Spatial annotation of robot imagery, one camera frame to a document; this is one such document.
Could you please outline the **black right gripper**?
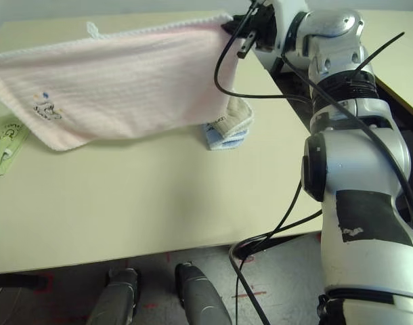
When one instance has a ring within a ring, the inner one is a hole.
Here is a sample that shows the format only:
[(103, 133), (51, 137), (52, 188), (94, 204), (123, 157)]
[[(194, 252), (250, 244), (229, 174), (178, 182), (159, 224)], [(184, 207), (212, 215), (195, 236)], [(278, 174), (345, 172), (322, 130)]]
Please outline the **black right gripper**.
[(248, 51), (252, 45), (259, 51), (272, 51), (275, 48), (277, 27), (273, 5), (267, 1), (251, 1), (248, 11), (233, 15), (232, 20), (223, 23), (221, 28), (232, 34), (232, 42), (244, 39)]

